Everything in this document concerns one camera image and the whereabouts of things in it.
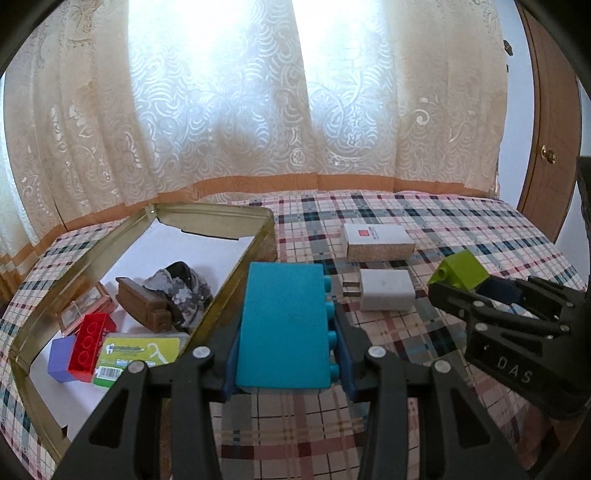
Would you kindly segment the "right hand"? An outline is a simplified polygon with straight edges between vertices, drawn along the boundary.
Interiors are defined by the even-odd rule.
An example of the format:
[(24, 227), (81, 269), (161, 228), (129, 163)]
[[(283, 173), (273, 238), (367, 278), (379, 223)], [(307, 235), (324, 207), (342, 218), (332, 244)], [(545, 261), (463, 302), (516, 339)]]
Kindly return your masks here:
[(577, 419), (556, 420), (530, 405), (526, 411), (517, 458), (530, 477), (553, 466), (570, 447), (578, 433)]

